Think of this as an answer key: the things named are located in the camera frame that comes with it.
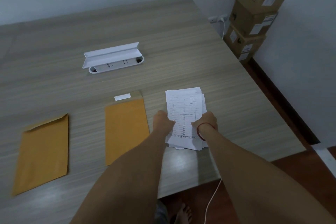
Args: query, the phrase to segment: power cord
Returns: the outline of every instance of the power cord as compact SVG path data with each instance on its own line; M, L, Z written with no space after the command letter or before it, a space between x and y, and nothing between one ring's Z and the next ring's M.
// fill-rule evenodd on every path
M210 205L210 202L211 202L211 200L213 199L214 195L216 194L216 192L217 192L217 190L218 190L218 188L219 188L221 182L222 182L222 179L219 181L219 183L218 183L218 185L217 185L217 188L216 188L215 192L213 193L212 197L210 198L210 201L209 201L209 203L208 203L208 205L207 205L207 208L205 209L204 224L206 224L205 222L207 221L207 212L208 212L208 207L209 207L209 205Z
M223 22L223 35L222 35L222 40L224 39L224 32L225 32L225 22L224 22L224 19L223 18L220 18L221 22Z

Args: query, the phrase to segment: manila envelope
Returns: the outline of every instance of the manila envelope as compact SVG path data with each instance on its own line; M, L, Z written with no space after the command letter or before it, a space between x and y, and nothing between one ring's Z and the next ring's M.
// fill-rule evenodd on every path
M145 104L140 91L105 107L105 163L112 164L149 136Z
M34 124L22 134L12 195L67 174L69 117Z

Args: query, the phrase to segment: red string bracelet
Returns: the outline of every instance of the red string bracelet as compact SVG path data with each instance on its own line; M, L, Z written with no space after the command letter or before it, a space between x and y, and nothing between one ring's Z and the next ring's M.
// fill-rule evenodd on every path
M199 131L198 131L198 128L200 127L200 125L203 125L203 124L209 124L210 126L213 127L214 130L216 130L216 128L215 128L212 124L210 124L210 123L208 123L208 122L203 122L203 123L201 123L201 124L199 124L199 125L197 126L197 128L196 128L197 135L198 135L203 141L205 141L204 138L201 137L201 135L200 135L200 133L199 133Z

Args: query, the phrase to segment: stacked cardboard boxes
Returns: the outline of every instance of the stacked cardboard boxes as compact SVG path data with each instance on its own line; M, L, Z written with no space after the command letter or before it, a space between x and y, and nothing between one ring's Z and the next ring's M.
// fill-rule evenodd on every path
M235 1L224 41L241 63L247 63L262 45L283 1Z

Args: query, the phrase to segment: stack of papers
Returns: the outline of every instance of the stack of papers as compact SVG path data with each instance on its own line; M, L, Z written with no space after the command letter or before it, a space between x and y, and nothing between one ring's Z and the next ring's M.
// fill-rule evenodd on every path
M207 143L199 138L196 129L191 126L207 111L204 94L200 87L167 90L166 101L168 118L176 121L173 130L166 137L169 147L178 149L202 150Z

